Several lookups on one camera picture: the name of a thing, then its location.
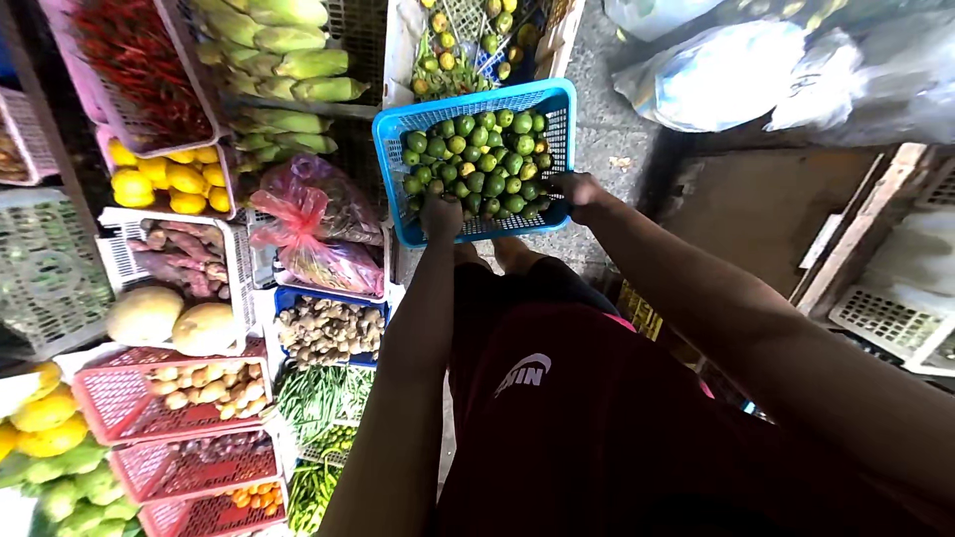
plastic bag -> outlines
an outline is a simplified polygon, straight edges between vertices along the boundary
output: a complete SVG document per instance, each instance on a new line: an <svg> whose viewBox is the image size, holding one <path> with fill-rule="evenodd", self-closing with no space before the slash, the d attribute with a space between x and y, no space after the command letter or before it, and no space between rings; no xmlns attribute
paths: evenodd
<svg viewBox="0 0 955 537"><path fill-rule="evenodd" d="M277 198L302 206L304 191L297 186L319 188L328 197L328 208L314 231L316 237L378 247L384 244L381 224L374 211L345 172L324 159L301 154L269 169L259 185Z"/></svg>
<svg viewBox="0 0 955 537"><path fill-rule="evenodd" d="M790 88L804 31L788 22L713 28L613 76L644 118L683 132L719 132L759 118Z"/></svg>

lime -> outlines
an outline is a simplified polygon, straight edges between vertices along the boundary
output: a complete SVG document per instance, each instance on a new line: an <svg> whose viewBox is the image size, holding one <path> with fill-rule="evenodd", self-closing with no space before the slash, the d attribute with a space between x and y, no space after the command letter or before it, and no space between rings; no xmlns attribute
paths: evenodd
<svg viewBox="0 0 955 537"><path fill-rule="evenodd" d="M518 138L518 141L514 144L514 150L522 157L530 155L534 152L534 139L527 135L520 135L520 138Z"/></svg>
<svg viewBox="0 0 955 537"><path fill-rule="evenodd" d="M464 151L461 151L461 158L465 162L477 162L480 159L480 149L477 149L474 145L468 145L464 148Z"/></svg>
<svg viewBox="0 0 955 537"><path fill-rule="evenodd" d="M477 124L484 127L487 130L494 128L494 125L497 124L494 117L494 112L481 112L477 115Z"/></svg>
<svg viewBox="0 0 955 537"><path fill-rule="evenodd" d="M508 194L502 206L511 212L521 212L527 202L518 194Z"/></svg>
<svg viewBox="0 0 955 537"><path fill-rule="evenodd" d="M467 182L468 189L472 192L480 192L484 188L485 177L481 172L475 172L464 180Z"/></svg>
<svg viewBox="0 0 955 537"><path fill-rule="evenodd" d="M475 128L475 119L473 116L458 116L455 119L455 134L458 136L468 136Z"/></svg>
<svg viewBox="0 0 955 537"><path fill-rule="evenodd" d="M534 119L531 118L531 115L526 112L521 112L514 116L514 123L511 124L511 127L514 129L514 132L518 134L527 134L531 132L531 127L534 126Z"/></svg>
<svg viewBox="0 0 955 537"><path fill-rule="evenodd" d="M409 166L414 166L420 161L420 155L412 151L411 149L405 149L401 152L401 161L408 164Z"/></svg>
<svg viewBox="0 0 955 537"><path fill-rule="evenodd" d="M461 151L464 151L464 148L467 147L468 142L464 141L462 136L452 136L448 140L448 150L454 153L455 155L460 154Z"/></svg>
<svg viewBox="0 0 955 537"><path fill-rule="evenodd" d="M504 186L504 192L507 192L508 194L517 194L520 192L520 186L522 184L523 182L520 180L520 178L512 177L511 179L507 180L507 184Z"/></svg>
<svg viewBox="0 0 955 537"><path fill-rule="evenodd" d="M481 190L481 196L485 198L494 198L504 191L504 178L500 175L492 175L484 180L484 189Z"/></svg>
<svg viewBox="0 0 955 537"><path fill-rule="evenodd" d="M468 141L471 142L471 145L475 147L480 147L481 145L487 144L487 129L484 128L484 125L478 125L471 131L471 137L468 138Z"/></svg>
<svg viewBox="0 0 955 537"><path fill-rule="evenodd" d="M511 126L511 122L514 121L514 113L508 109L498 110L498 125L501 127L507 128Z"/></svg>
<svg viewBox="0 0 955 537"><path fill-rule="evenodd" d="M424 150L428 147L428 139L424 137L421 131L414 131L408 133L405 144L408 146L408 149L411 149L415 153L424 153Z"/></svg>
<svg viewBox="0 0 955 537"><path fill-rule="evenodd" d="M455 135L455 121L445 119L437 125L437 132L442 138L450 138Z"/></svg>
<svg viewBox="0 0 955 537"><path fill-rule="evenodd" d="M477 159L477 169L482 172L489 172L498 165L498 160L494 158L494 155L481 155L480 159Z"/></svg>
<svg viewBox="0 0 955 537"><path fill-rule="evenodd" d="M500 133L491 131L487 133L487 144L491 147L499 147L504 144L504 140L500 137Z"/></svg>

blue plastic basket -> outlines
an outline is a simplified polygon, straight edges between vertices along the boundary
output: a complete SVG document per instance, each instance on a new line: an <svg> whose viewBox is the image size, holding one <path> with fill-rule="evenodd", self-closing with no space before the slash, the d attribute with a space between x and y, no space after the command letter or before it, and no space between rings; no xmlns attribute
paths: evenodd
<svg viewBox="0 0 955 537"><path fill-rule="evenodd" d="M301 288L291 288L286 286L279 286L275 290L275 314L278 315L279 312L287 310L292 306L295 306L295 303L298 302L300 296L314 296L315 298L327 298L335 302L341 302L343 304L357 304L359 306L368 306L375 308L378 311L381 311L381 315L385 317L385 326L388 326L389 310L388 304L374 304L367 300L360 300L357 298L350 298L347 296L339 296L337 294L332 294L330 292L321 292L319 290L307 290ZM282 352L288 356L288 350L285 347L282 347ZM371 358L371 353L362 353L353 355L348 362L348 365L358 366L358 367L367 367L371 369L376 369L378 367L378 362Z"/></svg>
<svg viewBox="0 0 955 537"><path fill-rule="evenodd" d="M406 247L424 247L428 244L420 223L408 210L409 196L401 184L405 174L411 171L411 168L401 161L404 134L428 130L444 119L502 108L509 108L515 113L534 108L547 116L547 131L544 135L550 144L553 165L549 170L541 172L542 177L547 178L574 169L577 92L574 85L565 78L547 78L489 92L421 102L385 110L375 116L371 126L374 147L388 193L394 230L401 244ZM456 241L463 243L504 235L553 231L566 226L569 220L570 206L565 200L558 198L548 210L532 221L524 220L518 215L507 220L484 221L475 218L464 224Z"/></svg>

white crate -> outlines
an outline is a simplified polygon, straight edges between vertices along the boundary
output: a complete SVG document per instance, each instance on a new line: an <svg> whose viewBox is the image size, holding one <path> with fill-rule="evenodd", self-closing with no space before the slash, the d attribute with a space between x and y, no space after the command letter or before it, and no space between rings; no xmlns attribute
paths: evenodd
<svg viewBox="0 0 955 537"><path fill-rule="evenodd" d="M7 88L0 88L0 116L3 117L7 134L13 139L20 158L27 166L25 181L0 181L4 184L34 186L43 178L59 173L47 135L33 113L33 106L26 95Z"/></svg>
<svg viewBox="0 0 955 537"><path fill-rule="evenodd" d="M106 332L113 293L93 248L73 202L58 189L0 193L0 310L32 347L19 357L46 360Z"/></svg>
<svg viewBox="0 0 955 537"><path fill-rule="evenodd" d="M215 226L223 233L225 242L225 268L229 274L232 314L236 318L236 343L226 355L238 355L245 350L245 336L255 326L255 305L252 300L252 261L248 245L248 232L245 226L234 226L216 218L168 214L138 209L106 207L99 222L115 236L109 239L96 239L99 255L106 266L110 285L117 294L134 287L141 282L154 279L133 258L133 252L126 246L127 239L145 240L146 232L139 225L144 219L189 222L205 226ZM163 349L172 349L171 341L154 345Z"/></svg>

yellow lemon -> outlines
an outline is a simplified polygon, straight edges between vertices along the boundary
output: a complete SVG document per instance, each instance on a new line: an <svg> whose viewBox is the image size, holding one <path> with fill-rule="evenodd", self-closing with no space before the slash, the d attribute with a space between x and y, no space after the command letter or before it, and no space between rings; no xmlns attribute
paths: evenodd
<svg viewBox="0 0 955 537"><path fill-rule="evenodd" d="M180 164L188 164L196 159L196 150L186 149L185 151L175 151L166 155L166 159L171 159Z"/></svg>
<svg viewBox="0 0 955 537"><path fill-rule="evenodd" d="M169 164L166 179L170 186L186 194L201 194L205 190L205 179L190 166Z"/></svg>
<svg viewBox="0 0 955 537"><path fill-rule="evenodd" d="M135 166L136 165L136 155L126 149L119 140L113 138L106 144L106 150L110 154L110 159L113 159L113 163L117 166Z"/></svg>
<svg viewBox="0 0 955 537"><path fill-rule="evenodd" d="M219 161L219 152L215 145L206 145L196 150L196 160L203 164L211 164Z"/></svg>
<svg viewBox="0 0 955 537"><path fill-rule="evenodd" d="M217 163L206 164L202 169L202 176L213 186L225 186L223 168Z"/></svg>
<svg viewBox="0 0 955 537"><path fill-rule="evenodd" d="M169 208L179 214L200 214L205 210L205 198L202 194L175 192L169 200Z"/></svg>
<svg viewBox="0 0 955 537"><path fill-rule="evenodd" d="M229 194L220 186L209 191L209 204L219 212L229 212Z"/></svg>

